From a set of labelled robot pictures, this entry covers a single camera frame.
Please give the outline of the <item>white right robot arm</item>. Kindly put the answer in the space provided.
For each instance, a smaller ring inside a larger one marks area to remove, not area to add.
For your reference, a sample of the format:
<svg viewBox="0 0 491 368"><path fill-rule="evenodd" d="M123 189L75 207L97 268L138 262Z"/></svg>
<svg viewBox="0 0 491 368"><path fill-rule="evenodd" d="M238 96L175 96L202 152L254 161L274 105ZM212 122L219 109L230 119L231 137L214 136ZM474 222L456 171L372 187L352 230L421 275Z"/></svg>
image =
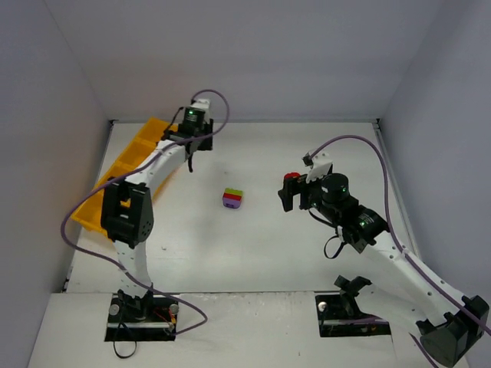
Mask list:
<svg viewBox="0 0 491 368"><path fill-rule="evenodd" d="M342 246L350 245L377 267L374 276L336 279L348 315L364 312L404 328L426 356L445 367L457 365L488 333L488 303L446 283L402 245L387 218L350 194L347 176L291 172L278 196L286 212L299 196L302 210L317 210Z"/></svg>

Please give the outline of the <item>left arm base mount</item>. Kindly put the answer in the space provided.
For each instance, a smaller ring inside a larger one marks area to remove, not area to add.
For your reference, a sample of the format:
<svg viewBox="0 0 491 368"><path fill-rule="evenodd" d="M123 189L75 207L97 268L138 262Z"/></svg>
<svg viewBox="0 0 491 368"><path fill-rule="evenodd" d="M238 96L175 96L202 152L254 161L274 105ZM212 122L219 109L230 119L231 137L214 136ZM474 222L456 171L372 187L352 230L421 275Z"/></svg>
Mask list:
<svg viewBox="0 0 491 368"><path fill-rule="evenodd" d="M113 294L108 308L104 341L174 341L179 309L180 305L176 301L153 297L141 311Z"/></svg>

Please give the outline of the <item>red curved lego brick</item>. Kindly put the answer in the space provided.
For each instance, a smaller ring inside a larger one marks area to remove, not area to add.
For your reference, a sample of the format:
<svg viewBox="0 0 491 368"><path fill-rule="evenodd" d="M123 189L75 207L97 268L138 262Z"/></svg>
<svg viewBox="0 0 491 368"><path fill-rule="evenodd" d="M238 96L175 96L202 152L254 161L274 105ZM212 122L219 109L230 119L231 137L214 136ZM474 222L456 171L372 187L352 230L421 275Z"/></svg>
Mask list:
<svg viewBox="0 0 491 368"><path fill-rule="evenodd" d="M293 180L296 180L301 174L299 172L289 172L284 175L283 180L285 182L291 182Z"/></svg>

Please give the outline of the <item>striped lego stack purple base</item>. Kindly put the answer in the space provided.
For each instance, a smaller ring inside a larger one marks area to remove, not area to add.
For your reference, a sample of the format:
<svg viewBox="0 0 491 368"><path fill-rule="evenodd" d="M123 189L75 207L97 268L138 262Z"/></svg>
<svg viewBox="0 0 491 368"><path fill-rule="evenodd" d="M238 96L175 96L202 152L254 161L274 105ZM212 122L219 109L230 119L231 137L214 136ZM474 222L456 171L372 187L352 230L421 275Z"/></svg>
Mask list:
<svg viewBox="0 0 491 368"><path fill-rule="evenodd" d="M238 209L242 204L243 191L225 188L222 194L222 204L229 209Z"/></svg>

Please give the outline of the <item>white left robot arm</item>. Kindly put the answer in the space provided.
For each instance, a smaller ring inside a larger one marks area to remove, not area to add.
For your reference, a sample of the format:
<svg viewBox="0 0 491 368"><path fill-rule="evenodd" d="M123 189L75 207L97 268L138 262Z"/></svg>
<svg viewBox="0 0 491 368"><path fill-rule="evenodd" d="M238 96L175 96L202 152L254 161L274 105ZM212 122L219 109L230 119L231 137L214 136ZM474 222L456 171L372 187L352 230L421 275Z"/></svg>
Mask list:
<svg viewBox="0 0 491 368"><path fill-rule="evenodd" d="M153 230L152 197L168 176L198 150L211 150L213 140L175 145L162 153L173 142L205 136L213 131L209 116L210 100L194 100L184 110L183 121L177 131L165 129L156 148L137 167L140 171L115 182L104 190L101 227L114 243L117 260L138 280L124 275L118 291L120 303L138 320L153 309L152 281L147 270L146 240Z"/></svg>

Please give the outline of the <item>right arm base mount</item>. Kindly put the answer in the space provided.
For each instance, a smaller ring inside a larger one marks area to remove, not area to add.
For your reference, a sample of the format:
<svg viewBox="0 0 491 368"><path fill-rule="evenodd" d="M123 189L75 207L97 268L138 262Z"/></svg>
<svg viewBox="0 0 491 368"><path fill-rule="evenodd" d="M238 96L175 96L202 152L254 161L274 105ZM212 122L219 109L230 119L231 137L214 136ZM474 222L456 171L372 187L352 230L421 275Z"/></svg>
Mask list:
<svg viewBox="0 0 491 368"><path fill-rule="evenodd" d="M339 293L315 295L318 331L322 338L390 336L388 322L362 312Z"/></svg>

